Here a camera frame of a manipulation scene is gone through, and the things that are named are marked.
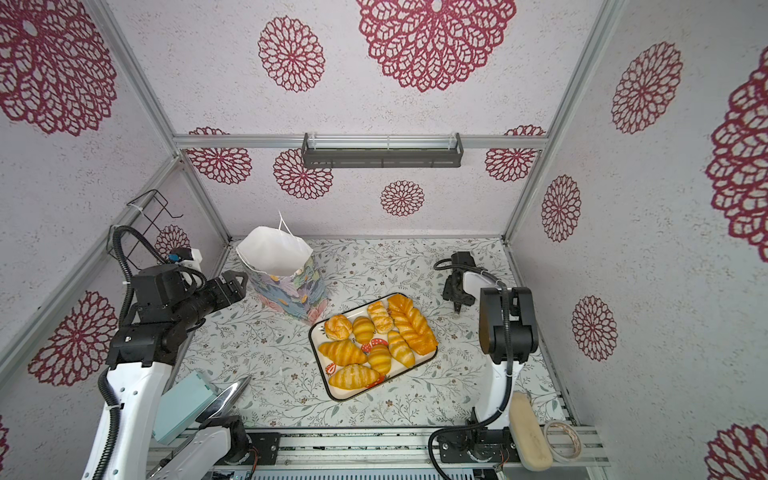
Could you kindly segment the long twisted bread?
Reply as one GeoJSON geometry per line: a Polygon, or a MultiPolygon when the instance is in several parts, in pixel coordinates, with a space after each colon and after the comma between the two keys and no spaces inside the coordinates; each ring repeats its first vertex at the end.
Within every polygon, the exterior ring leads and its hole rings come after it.
{"type": "Polygon", "coordinates": [[[400,335],[415,353],[426,356],[437,350],[436,337],[412,299],[402,294],[392,295],[387,299],[387,309],[400,335]]]}

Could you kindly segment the floral paper bag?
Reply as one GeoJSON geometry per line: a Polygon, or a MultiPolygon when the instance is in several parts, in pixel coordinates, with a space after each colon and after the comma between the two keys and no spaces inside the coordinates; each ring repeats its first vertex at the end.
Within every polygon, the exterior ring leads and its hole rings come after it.
{"type": "Polygon", "coordinates": [[[235,252],[267,307],[309,325],[320,319],[329,299],[314,250],[283,218],[253,229],[235,252]]]}

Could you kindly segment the small twisted bread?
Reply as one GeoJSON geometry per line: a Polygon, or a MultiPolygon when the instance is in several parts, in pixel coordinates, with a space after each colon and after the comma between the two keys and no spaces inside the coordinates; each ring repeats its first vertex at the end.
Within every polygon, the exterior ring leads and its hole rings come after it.
{"type": "Polygon", "coordinates": [[[394,320],[381,300],[369,304],[367,312],[377,333],[387,334],[394,329],[394,320]]]}

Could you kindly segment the striped long roll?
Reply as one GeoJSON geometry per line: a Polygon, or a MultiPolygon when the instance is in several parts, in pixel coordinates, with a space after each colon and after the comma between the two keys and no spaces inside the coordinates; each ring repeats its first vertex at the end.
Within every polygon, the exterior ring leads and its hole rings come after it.
{"type": "Polygon", "coordinates": [[[412,368],[415,365],[415,354],[399,332],[388,333],[388,347],[391,356],[404,367],[412,368]]]}

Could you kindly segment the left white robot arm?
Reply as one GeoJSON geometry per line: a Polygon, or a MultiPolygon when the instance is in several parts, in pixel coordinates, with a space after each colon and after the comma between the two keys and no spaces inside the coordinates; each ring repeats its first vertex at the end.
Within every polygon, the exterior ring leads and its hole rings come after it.
{"type": "Polygon", "coordinates": [[[248,276],[226,271],[207,279],[178,264],[156,265],[132,277],[136,295],[110,342],[98,390],[104,407],[83,476],[143,479],[163,390],[193,327],[246,295],[248,276]]]}

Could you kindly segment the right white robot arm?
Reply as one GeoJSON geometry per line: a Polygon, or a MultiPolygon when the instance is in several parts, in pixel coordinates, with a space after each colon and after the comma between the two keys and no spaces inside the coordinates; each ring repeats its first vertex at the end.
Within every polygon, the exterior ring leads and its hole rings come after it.
{"type": "Polygon", "coordinates": [[[524,364],[539,348],[532,292],[506,285],[476,265],[468,251],[435,262],[433,269],[450,272],[443,298],[454,304],[455,311],[478,307],[478,340],[486,363],[469,420],[433,432],[430,442],[437,445],[437,451],[430,459],[435,464],[502,459],[514,447],[510,410],[515,384],[524,364]]]}

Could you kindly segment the small oval bread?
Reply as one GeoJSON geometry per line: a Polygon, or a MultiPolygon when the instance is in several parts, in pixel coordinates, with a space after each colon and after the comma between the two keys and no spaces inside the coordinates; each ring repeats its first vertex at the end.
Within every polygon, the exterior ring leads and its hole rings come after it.
{"type": "Polygon", "coordinates": [[[362,316],[353,321],[353,335],[360,345],[369,343],[375,334],[375,325],[370,318],[362,316]]]}

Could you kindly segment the striped oval bread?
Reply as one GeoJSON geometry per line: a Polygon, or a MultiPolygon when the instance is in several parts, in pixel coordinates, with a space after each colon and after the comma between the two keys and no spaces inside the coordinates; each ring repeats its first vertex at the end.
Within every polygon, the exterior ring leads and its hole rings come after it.
{"type": "Polygon", "coordinates": [[[368,354],[368,363],[379,375],[388,375],[392,368],[392,356],[388,346],[384,344],[373,345],[368,354]]]}

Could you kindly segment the round bun bread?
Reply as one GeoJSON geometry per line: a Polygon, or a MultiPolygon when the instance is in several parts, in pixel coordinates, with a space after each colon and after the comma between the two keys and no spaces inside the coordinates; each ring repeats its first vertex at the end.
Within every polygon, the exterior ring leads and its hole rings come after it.
{"type": "Polygon", "coordinates": [[[335,315],[324,324],[326,336],[333,341],[347,340],[353,331],[352,322],[344,315],[335,315]]]}

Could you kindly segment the strawberry pattern tray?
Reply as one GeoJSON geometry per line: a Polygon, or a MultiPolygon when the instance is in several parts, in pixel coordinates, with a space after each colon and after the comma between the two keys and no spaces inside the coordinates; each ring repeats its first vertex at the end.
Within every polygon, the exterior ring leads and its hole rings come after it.
{"type": "Polygon", "coordinates": [[[308,338],[326,393],[338,402],[402,376],[438,352],[426,317],[402,293],[323,320],[308,338]]]}

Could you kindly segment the upper croissant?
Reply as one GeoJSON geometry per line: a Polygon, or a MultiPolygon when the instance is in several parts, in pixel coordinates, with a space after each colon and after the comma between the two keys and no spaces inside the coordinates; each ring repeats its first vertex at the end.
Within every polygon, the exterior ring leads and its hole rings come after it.
{"type": "Polygon", "coordinates": [[[317,350],[337,366],[344,367],[367,362],[366,354],[351,340],[325,342],[320,344],[317,350]]]}

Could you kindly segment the croissant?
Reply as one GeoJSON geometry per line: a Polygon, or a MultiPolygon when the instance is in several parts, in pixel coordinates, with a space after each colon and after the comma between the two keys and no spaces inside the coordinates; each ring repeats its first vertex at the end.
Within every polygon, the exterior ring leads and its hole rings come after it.
{"type": "Polygon", "coordinates": [[[317,350],[337,366],[344,367],[367,362],[366,354],[351,340],[325,342],[320,344],[317,350]]]}
{"type": "Polygon", "coordinates": [[[376,370],[361,364],[351,364],[333,374],[328,382],[330,386],[338,389],[356,390],[367,388],[379,378],[380,374],[376,370]]]}

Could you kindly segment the teal sponge block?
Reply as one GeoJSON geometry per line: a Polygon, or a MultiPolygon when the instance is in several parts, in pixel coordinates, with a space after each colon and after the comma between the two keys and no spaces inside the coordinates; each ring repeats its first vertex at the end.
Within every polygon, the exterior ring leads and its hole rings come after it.
{"type": "Polygon", "coordinates": [[[161,397],[153,437],[168,445],[216,398],[218,390],[199,372],[184,377],[161,397]]]}

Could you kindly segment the lower croissant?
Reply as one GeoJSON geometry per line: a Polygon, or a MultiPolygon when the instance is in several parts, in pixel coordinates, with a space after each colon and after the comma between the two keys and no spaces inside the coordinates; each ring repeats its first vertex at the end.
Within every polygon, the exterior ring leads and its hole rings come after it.
{"type": "Polygon", "coordinates": [[[328,382],[330,386],[338,389],[356,390],[367,388],[379,378],[380,374],[376,370],[361,364],[351,364],[333,374],[328,382]]]}

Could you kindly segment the tape roll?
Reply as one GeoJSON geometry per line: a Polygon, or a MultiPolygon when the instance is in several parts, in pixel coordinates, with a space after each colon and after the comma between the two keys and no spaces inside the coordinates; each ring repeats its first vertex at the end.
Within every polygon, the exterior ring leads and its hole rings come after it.
{"type": "Polygon", "coordinates": [[[578,432],[563,421],[550,420],[543,434],[553,459],[558,463],[573,463],[581,459],[584,446],[578,432]]]}

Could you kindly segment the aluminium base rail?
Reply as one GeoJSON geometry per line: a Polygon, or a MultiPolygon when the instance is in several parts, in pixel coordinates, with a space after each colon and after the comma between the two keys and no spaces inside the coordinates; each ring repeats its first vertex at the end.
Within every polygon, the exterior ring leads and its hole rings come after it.
{"type": "MultiPolygon", "coordinates": [[[[601,473],[610,467],[610,461],[598,432],[593,427],[574,427],[582,439],[582,454],[573,462],[554,461],[554,468],[586,468],[601,473]]],[[[344,469],[426,469],[436,474],[428,453],[427,441],[434,427],[387,427],[387,428],[249,428],[246,433],[259,451],[257,472],[281,470],[344,470],[344,469]]],[[[170,461],[179,453],[187,440],[197,433],[188,429],[171,442],[169,446],[151,440],[147,460],[147,474],[162,463],[170,461]]],[[[441,468],[488,469],[502,461],[504,468],[524,469],[515,447],[482,447],[488,453],[459,454],[458,447],[443,447],[447,441],[435,439],[432,444],[433,456],[441,468]],[[461,461],[443,464],[449,456],[458,455],[461,461]]]]}

